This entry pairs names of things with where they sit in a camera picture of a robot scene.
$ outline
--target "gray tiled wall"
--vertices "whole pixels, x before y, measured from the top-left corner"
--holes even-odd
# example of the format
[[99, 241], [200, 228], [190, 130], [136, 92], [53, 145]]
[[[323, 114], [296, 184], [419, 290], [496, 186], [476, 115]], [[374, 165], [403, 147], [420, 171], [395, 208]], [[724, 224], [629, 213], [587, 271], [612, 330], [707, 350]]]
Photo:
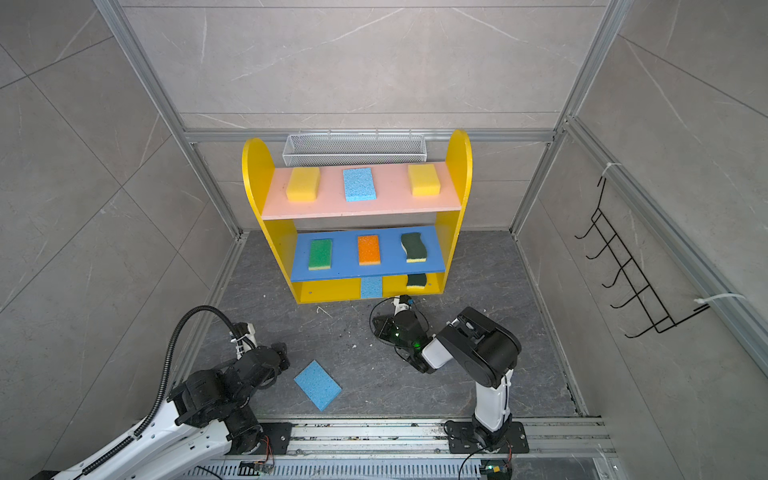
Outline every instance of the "gray tiled wall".
[[[633, 300], [594, 230], [600, 169], [573, 141], [558, 153], [519, 240], [590, 415], [605, 419], [630, 478], [759, 478], [768, 468], [768, 379], [712, 311], [664, 333]], [[692, 313], [699, 295], [609, 183], [601, 202], [670, 315]], [[614, 240], [612, 247], [625, 253]], [[630, 270], [637, 285], [638, 274]], [[657, 309], [644, 298], [653, 313]]]
[[188, 127], [554, 127], [596, 0], [126, 0]]
[[768, 3], [637, 0], [579, 117], [768, 318]]
[[[276, 165], [283, 164], [283, 144], [268, 143]], [[218, 180], [238, 224], [245, 230], [259, 228], [243, 186], [242, 150], [237, 142], [203, 143], [197, 149]], [[428, 142], [428, 159], [444, 161], [448, 142]], [[528, 181], [544, 151], [541, 142], [475, 142], [472, 144], [472, 191], [464, 217], [465, 230], [507, 230], [517, 212]], [[387, 227], [434, 223], [434, 214], [350, 217], [297, 221], [302, 230]]]
[[232, 239], [169, 135], [91, 0], [0, 6], [2, 478], [144, 416], [208, 294]]
[[[757, 0], [635, 1], [579, 112], [764, 316], [768, 64], [756, 59], [768, 54], [766, 15]], [[617, 264], [586, 259], [602, 245], [594, 231], [575, 238], [589, 228], [599, 176], [567, 141], [520, 236], [589, 412], [606, 419], [635, 478], [764, 476], [768, 380], [714, 312], [625, 336], [649, 321], [636, 300], [609, 306], [630, 287], [623, 277], [602, 285]], [[689, 315], [698, 292], [610, 183], [601, 206], [672, 317]]]

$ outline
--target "black cable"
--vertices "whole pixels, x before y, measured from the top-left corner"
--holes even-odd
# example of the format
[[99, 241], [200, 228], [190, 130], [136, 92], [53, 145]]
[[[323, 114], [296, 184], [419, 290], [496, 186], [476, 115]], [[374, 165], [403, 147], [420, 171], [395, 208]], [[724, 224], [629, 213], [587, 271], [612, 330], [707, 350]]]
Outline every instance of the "black cable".
[[[222, 322], [224, 322], [224, 325], [226, 325], [227, 328], [230, 329], [230, 332], [232, 332], [232, 335], [234, 335], [235, 338], [238, 338], [235, 327], [234, 325], [232, 325], [232, 322], [230, 321], [230, 319], [228, 319], [227, 316], [224, 315], [215, 306], [199, 305], [199, 306], [195, 306], [189, 312], [186, 312], [184, 316], [182, 316], [181, 319], [179, 320], [179, 323], [176, 324], [176, 328], [174, 329], [174, 332], [171, 333], [170, 335], [170, 340], [168, 341], [168, 348], [165, 351], [165, 361], [163, 363], [163, 373], [160, 378], [160, 386], [157, 389], [157, 397], [154, 400], [154, 404], [152, 405], [152, 409], [149, 411], [149, 414], [147, 414], [147, 417], [144, 418], [144, 421], [134, 430], [133, 434], [125, 437], [120, 443], [118, 443], [112, 449], [110, 449], [109, 452], [103, 454], [101, 457], [94, 460], [90, 465], [83, 468], [83, 472], [81, 473], [81, 475], [88, 475], [89, 473], [93, 472], [96, 468], [103, 465], [107, 460], [117, 455], [122, 449], [129, 446], [131, 442], [141, 437], [141, 433], [144, 430], [146, 430], [147, 427], [152, 423], [152, 419], [157, 414], [157, 411], [163, 405], [163, 401], [165, 400], [165, 391], [168, 387], [168, 378], [170, 377], [170, 365], [174, 358], [176, 341], [179, 340], [181, 329], [184, 328], [184, 325], [192, 317], [192, 315], [198, 312], [203, 312], [203, 311], [211, 312], [217, 317], [219, 317], [219, 319]], [[256, 346], [253, 344], [253, 342], [250, 341], [249, 338], [244, 337], [242, 341], [245, 342], [251, 349], [256, 348]], [[237, 345], [241, 345], [241, 344], [242, 344], [241, 341], [238, 340]]]
[[432, 324], [429, 322], [429, 320], [427, 320], [427, 315], [425, 315], [424, 313], [422, 313], [422, 311], [421, 311], [421, 310], [419, 310], [419, 308], [416, 306], [416, 302], [414, 302], [414, 303], [413, 303], [413, 305], [411, 305], [411, 306], [413, 307], [413, 309], [414, 309], [414, 310], [415, 310], [415, 311], [416, 311], [416, 312], [417, 312], [419, 315], [421, 315], [421, 316], [422, 316], [422, 318], [424, 319], [424, 321], [425, 321], [425, 322], [426, 322], [426, 324], [427, 324], [427, 331], [429, 331], [429, 330], [432, 328]]
[[392, 342], [387, 342], [386, 340], [384, 340], [382, 338], [379, 338], [379, 335], [381, 335], [381, 332], [384, 331], [384, 327], [386, 326], [386, 322], [384, 322], [384, 325], [382, 325], [381, 331], [379, 331], [379, 333], [376, 333], [376, 331], [373, 329], [373, 312], [375, 312], [376, 308], [378, 308], [379, 305], [381, 305], [382, 303], [386, 302], [387, 300], [394, 300], [395, 298], [398, 298], [398, 297], [397, 296], [391, 296], [390, 298], [385, 298], [381, 302], [378, 302], [371, 309], [370, 315], [368, 315], [368, 327], [370, 327], [371, 333], [373, 334], [373, 336], [376, 337], [376, 339], [378, 341], [380, 341], [381, 343], [383, 343], [384, 345], [389, 345], [389, 346], [395, 346], [395, 344], [392, 343]]
[[464, 464], [467, 462], [467, 460], [469, 460], [469, 457], [473, 456], [475, 453], [480, 453], [483, 450], [485, 449], [481, 447], [475, 450], [474, 452], [470, 453], [469, 455], [467, 455], [467, 458], [465, 458], [464, 461], [462, 462], [462, 466], [458, 467], [458, 480], [462, 480], [462, 468], [464, 468]]
[[207, 469], [207, 468], [205, 468], [205, 467], [195, 467], [195, 468], [199, 468], [199, 469], [200, 469], [200, 470], [202, 470], [203, 472], [208, 472], [208, 473], [210, 473], [211, 475], [213, 475], [214, 477], [218, 478], [219, 480], [224, 480], [224, 479], [221, 477], [221, 475], [217, 474], [216, 472], [212, 472], [211, 470], [209, 470], [209, 469]]

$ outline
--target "blue sponge on floor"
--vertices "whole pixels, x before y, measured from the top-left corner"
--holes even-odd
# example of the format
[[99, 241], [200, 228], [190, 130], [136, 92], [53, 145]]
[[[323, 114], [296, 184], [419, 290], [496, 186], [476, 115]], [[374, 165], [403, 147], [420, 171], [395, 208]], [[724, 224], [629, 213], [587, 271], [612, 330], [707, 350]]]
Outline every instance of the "blue sponge on floor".
[[339, 384], [333, 381], [317, 360], [313, 360], [293, 381], [321, 412], [341, 393]]

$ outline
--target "aluminum frame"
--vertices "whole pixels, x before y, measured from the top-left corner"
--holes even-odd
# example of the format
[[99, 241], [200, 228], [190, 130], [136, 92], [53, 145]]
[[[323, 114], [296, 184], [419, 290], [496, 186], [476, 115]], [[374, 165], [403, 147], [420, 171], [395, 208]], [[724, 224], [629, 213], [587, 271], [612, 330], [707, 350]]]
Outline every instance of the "aluminum frame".
[[509, 231], [512, 235], [517, 236], [520, 233], [520, 229], [525, 223], [525, 219], [528, 218], [528, 214], [531, 212], [531, 208], [538, 196], [538, 192], [541, 190], [541, 186], [544, 184], [544, 180], [549, 174], [549, 170], [552, 168], [554, 158], [557, 157], [560, 146], [562, 145], [562, 131], [563, 127], [568, 119], [576, 115], [584, 103], [584, 99], [589, 93], [589, 89], [594, 82], [594, 78], [600, 71], [600, 66], [603, 65], [605, 57], [608, 55], [608, 50], [616, 38], [616, 35], [621, 27], [621, 23], [627, 16], [633, 0], [611, 0], [608, 7], [605, 9], [605, 15], [600, 22], [598, 32], [594, 36], [592, 45], [589, 48], [587, 57], [584, 60], [584, 64], [581, 66], [581, 70], [576, 77], [571, 93], [568, 95], [568, 99], [565, 101], [563, 111], [560, 113], [558, 123], [554, 128], [556, 135], [552, 145], [548, 145], [547, 149], [541, 156], [541, 160], [538, 162], [536, 171], [533, 174], [531, 182], [528, 184], [528, 188], [523, 195], [523, 199], [518, 207], [518, 212], [515, 218], [512, 220], [512, 225], [509, 227]]
[[[670, 254], [702, 296], [736, 292], [733, 284], [714, 266], [664, 209], [648, 194], [629, 171], [589, 131], [581, 121], [569, 118], [566, 132], [601, 170], [611, 186], [627, 203]], [[733, 336], [750, 354], [752, 360], [768, 376], [768, 322], [746, 300], [726, 297], [712, 300], [710, 306], [723, 320]]]
[[[187, 141], [203, 142], [244, 142], [254, 137], [263, 141], [285, 141], [295, 134], [419, 134], [426, 141], [449, 141], [451, 128], [368, 128], [368, 129], [291, 129], [251, 128], [243, 130], [190, 129], [184, 132]], [[467, 128], [470, 141], [552, 141], [551, 128]]]
[[224, 196], [221, 194], [217, 182], [210, 174], [202, 157], [185, 138], [184, 126], [181, 123], [181, 119], [177, 113], [178, 111], [171, 103], [170, 98], [165, 93], [160, 81], [157, 79], [157, 75], [147, 60], [144, 49], [136, 39], [136, 34], [133, 29], [128, 24], [128, 19], [125, 17], [122, 7], [117, 0], [94, 0], [94, 3], [101, 13], [101, 16], [104, 17], [104, 21], [107, 22], [110, 30], [112, 30], [115, 39], [118, 41], [118, 44], [123, 49], [123, 52], [128, 59], [128, 63], [131, 64], [131, 67], [136, 72], [136, 76], [138, 76], [139, 81], [147, 91], [155, 108], [168, 126], [170, 134], [173, 135], [174, 140], [176, 140], [182, 153], [190, 163], [192, 170], [203, 184], [203, 188], [206, 193], [208, 193], [210, 201], [214, 204], [216, 210], [218, 210], [219, 215], [221, 215], [222, 220], [227, 225], [232, 236], [238, 237], [243, 230], [237, 224], [229, 204], [224, 200]]

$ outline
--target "cable tie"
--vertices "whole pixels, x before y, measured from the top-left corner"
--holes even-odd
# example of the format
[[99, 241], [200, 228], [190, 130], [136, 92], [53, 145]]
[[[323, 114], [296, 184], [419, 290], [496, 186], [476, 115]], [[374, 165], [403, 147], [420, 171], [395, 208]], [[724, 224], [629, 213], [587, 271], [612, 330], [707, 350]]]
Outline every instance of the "cable tie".
[[605, 172], [608, 171], [609, 168], [613, 167], [614, 165], [621, 165], [621, 164], [615, 164], [613, 162], [608, 162], [605, 164], [605, 169], [603, 169], [603, 173], [600, 174], [601, 177], [605, 177]]
[[741, 298], [742, 300], [746, 300], [746, 297], [744, 295], [740, 295], [739, 293], [718, 293], [717, 295], [708, 296], [707, 298], [695, 298], [694, 302], [699, 303], [700, 305], [704, 305], [705, 303], [708, 303], [712, 300], [726, 297]]

